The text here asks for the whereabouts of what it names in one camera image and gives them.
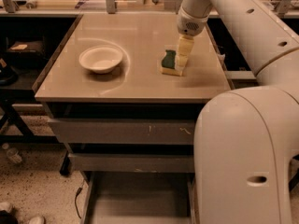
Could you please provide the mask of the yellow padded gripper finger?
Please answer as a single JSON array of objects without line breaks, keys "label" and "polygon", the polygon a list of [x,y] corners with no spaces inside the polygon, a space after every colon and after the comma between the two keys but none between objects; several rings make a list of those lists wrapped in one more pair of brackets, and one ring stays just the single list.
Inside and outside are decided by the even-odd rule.
[{"label": "yellow padded gripper finger", "polygon": [[175,69],[177,71],[183,71],[188,62],[188,57],[185,55],[175,56]]},{"label": "yellow padded gripper finger", "polygon": [[189,56],[192,52],[194,39],[189,35],[180,35],[178,39],[178,55]]}]

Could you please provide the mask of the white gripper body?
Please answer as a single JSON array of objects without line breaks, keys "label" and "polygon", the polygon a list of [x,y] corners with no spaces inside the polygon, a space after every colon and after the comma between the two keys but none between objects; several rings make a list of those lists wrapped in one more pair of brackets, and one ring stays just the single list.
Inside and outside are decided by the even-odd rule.
[{"label": "white gripper body", "polygon": [[207,7],[197,7],[193,9],[181,7],[177,17],[178,32],[181,35],[197,36],[206,26],[207,19]]}]

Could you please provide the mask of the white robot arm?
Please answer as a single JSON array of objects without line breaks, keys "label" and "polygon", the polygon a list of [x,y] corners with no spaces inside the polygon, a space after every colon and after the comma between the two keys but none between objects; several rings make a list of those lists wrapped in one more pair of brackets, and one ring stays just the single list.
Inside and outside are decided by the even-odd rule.
[{"label": "white robot arm", "polygon": [[289,167],[299,151],[298,36],[259,0],[183,0],[178,29],[210,10],[231,34],[257,86],[224,92],[195,125],[200,224],[292,224]]}]

